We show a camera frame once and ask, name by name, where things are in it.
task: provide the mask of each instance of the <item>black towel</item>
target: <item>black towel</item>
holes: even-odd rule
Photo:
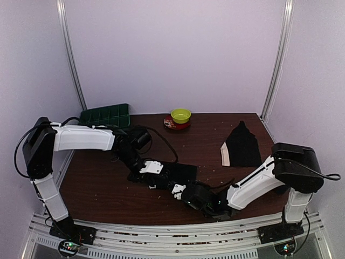
[[[223,166],[258,167],[262,164],[255,135],[240,121],[220,148]]]

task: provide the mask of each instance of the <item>dark wood surface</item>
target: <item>dark wood surface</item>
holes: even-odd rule
[[[271,154],[273,141],[256,114],[193,114],[191,127],[180,132],[164,128],[164,117],[164,114],[133,115],[131,121],[132,125],[157,129],[175,148],[180,163],[198,166],[197,179],[209,185],[217,186],[231,178],[239,181],[255,169],[222,166],[220,147],[240,120],[256,135],[262,160]],[[152,136],[153,146],[145,157],[173,161],[174,156],[165,143]],[[60,190],[75,219],[138,225],[213,221],[175,200],[167,190],[150,190],[144,184],[127,181],[128,169],[119,161],[111,162],[111,158],[110,152],[75,152]],[[280,196],[268,192],[233,219],[280,212],[286,201],[287,193]]]

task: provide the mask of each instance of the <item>bowl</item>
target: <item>bowl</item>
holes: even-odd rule
[[[178,124],[184,124],[189,121],[189,118],[191,116],[190,111],[187,109],[175,109],[171,112],[171,116],[174,122]]]

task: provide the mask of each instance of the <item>green plastic tray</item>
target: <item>green plastic tray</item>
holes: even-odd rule
[[[79,125],[128,127],[130,125],[128,104],[116,104],[83,111],[80,113]]]

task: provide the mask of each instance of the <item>white wall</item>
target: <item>white wall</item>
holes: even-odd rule
[[[0,2],[0,251],[18,258],[23,236],[41,203],[16,174],[13,152],[38,117],[61,121],[81,108],[72,85],[56,2]],[[57,154],[59,169],[66,153]],[[25,172],[23,156],[19,166]]]
[[[285,1],[66,1],[88,108],[131,113],[257,112],[270,84]]]
[[[336,258],[345,239],[345,1],[296,0],[291,40],[268,126],[276,141],[311,146],[325,181],[312,201]]]

